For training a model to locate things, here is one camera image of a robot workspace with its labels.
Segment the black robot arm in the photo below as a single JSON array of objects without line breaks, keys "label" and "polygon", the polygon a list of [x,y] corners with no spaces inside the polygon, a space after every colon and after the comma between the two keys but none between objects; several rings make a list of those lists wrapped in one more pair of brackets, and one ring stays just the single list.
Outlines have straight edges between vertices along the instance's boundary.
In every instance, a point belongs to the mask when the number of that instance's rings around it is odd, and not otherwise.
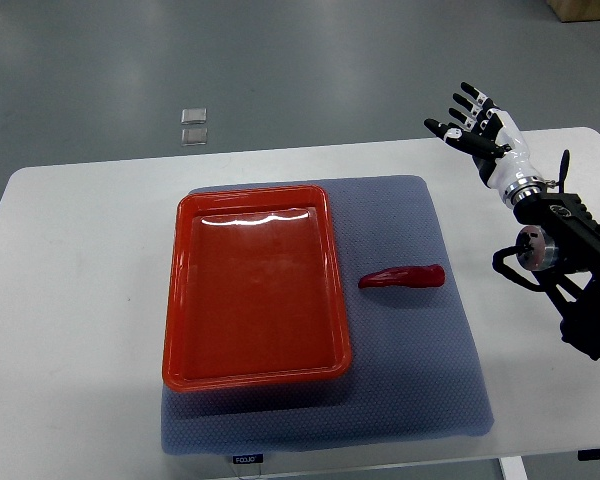
[{"label": "black robot arm", "polygon": [[561,315],[562,341],[600,359],[600,224],[581,198],[564,191],[570,152],[564,151],[556,192],[529,180],[509,198],[524,226],[515,244],[493,254],[509,281],[545,294]]}]

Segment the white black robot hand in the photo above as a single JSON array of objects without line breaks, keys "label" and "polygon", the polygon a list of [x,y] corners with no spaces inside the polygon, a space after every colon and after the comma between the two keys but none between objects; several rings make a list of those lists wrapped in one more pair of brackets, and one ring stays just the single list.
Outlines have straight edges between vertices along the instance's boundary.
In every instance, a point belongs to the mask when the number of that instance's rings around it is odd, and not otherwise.
[{"label": "white black robot hand", "polygon": [[452,120],[426,119],[424,126],[446,145],[469,155],[482,183],[513,208],[546,190],[546,181],[530,161],[530,149],[511,115],[494,100],[463,82],[453,95]]}]

